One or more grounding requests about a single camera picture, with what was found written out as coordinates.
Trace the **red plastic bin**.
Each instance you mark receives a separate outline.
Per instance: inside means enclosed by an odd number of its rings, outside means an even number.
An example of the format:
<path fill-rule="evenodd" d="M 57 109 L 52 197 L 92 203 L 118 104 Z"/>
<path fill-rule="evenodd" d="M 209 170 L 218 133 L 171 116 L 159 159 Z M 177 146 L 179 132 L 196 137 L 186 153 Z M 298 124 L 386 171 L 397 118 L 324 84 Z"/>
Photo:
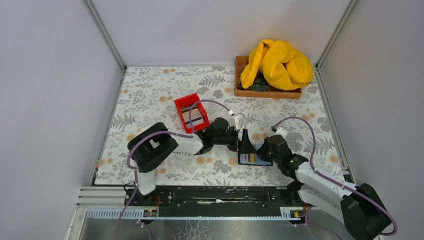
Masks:
<path fill-rule="evenodd" d="M 203 107 L 201 102 L 198 102 L 200 100 L 199 96 L 196 93 L 178 98 L 176 100 L 174 100 L 174 104 L 176 106 L 177 109 L 177 113 L 180 117 L 180 120 L 182 122 L 182 125 L 185 129 L 185 132 L 187 134 L 192 134 L 193 132 L 197 132 L 197 131 L 201 131 L 206 129 L 207 127 L 210 126 L 210 121 L 207 115 L 207 112 L 205 110 L 205 108 Z M 184 107 L 190 106 L 190 111 L 192 110 L 192 108 L 194 106 L 197 106 L 199 111 L 201 112 L 201 115 L 203 116 L 204 119 L 204 123 L 199 124 L 197 126 L 193 126 L 193 124 L 190 125 L 190 127 L 187 127 L 184 122 L 183 122 L 183 116 L 181 113 L 181 109 Z"/>

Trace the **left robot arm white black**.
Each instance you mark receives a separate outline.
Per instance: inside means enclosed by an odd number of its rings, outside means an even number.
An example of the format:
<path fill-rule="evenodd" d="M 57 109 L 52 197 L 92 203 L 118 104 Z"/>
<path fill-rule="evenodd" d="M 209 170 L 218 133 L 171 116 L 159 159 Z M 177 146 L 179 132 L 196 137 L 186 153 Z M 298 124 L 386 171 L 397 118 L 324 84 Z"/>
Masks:
<path fill-rule="evenodd" d="M 208 127 L 194 134 L 171 132 L 162 122 L 154 124 L 127 144 L 128 160 L 135 163 L 138 192 L 146 196 L 156 189 L 155 170 L 172 153 L 203 155 L 215 145 L 226 146 L 248 160 L 257 158 L 247 129 L 239 131 L 236 120 L 217 117 Z"/>

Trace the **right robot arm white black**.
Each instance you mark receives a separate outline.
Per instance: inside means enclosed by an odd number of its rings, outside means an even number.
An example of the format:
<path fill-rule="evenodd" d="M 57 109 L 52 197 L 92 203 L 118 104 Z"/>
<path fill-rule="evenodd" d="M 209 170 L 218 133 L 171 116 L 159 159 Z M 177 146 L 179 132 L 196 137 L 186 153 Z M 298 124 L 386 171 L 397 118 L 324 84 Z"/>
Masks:
<path fill-rule="evenodd" d="M 354 239 L 372 240 L 395 224 L 372 186 L 338 181 L 313 168 L 310 160 L 292 152 L 280 134 L 265 138 L 257 153 L 293 179 L 294 191 L 304 203 L 339 220 Z"/>

